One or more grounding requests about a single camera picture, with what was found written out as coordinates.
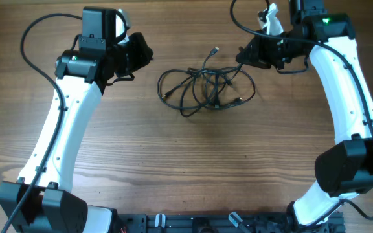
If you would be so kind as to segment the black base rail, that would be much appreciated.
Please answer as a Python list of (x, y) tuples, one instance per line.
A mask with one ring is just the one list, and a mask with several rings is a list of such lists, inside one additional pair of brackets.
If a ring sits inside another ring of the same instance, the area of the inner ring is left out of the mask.
[(343, 214), (332, 214), (325, 223), (312, 227), (296, 224), (285, 212), (267, 212), (253, 215), (164, 215), (121, 214), (122, 225), (117, 230), (123, 233), (275, 233), (312, 232), (345, 233)]

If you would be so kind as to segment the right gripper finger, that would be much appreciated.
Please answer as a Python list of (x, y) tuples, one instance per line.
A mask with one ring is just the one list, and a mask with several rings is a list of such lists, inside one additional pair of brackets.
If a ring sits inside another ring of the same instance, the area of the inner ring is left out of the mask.
[(254, 37), (245, 47), (239, 47), (237, 60), (255, 60), (258, 58), (258, 38)]
[(258, 58), (250, 58), (247, 56), (243, 56), (238, 54), (236, 56), (236, 62), (243, 64), (243, 65), (248, 65), (252, 67), (257, 67), (260, 69), (270, 69), (271, 65), (269, 63), (266, 63), (264, 61), (260, 61)]

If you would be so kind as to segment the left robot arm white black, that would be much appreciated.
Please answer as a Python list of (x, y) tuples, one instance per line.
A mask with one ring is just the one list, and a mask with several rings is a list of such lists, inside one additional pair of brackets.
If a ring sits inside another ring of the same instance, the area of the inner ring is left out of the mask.
[(0, 185), (6, 227), (17, 232), (127, 232), (114, 208), (72, 194), (85, 129), (106, 87), (134, 79), (153, 58), (124, 10), (87, 6), (82, 31), (56, 60), (52, 104), (38, 142), (14, 182)]

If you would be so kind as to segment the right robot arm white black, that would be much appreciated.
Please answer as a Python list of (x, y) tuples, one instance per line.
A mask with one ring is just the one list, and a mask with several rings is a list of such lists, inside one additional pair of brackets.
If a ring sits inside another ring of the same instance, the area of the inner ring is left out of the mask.
[[(315, 161), (315, 182), (288, 206), (283, 231), (335, 230), (337, 209), (373, 189), (373, 100), (357, 57), (356, 32), (345, 13), (330, 14), (322, 1), (290, 1), (292, 29), (284, 31), (278, 7), (258, 13), (260, 29), (236, 61), (285, 73), (299, 56), (313, 66), (331, 111), (335, 144)], [(373, 214), (368, 217), (373, 221)]]

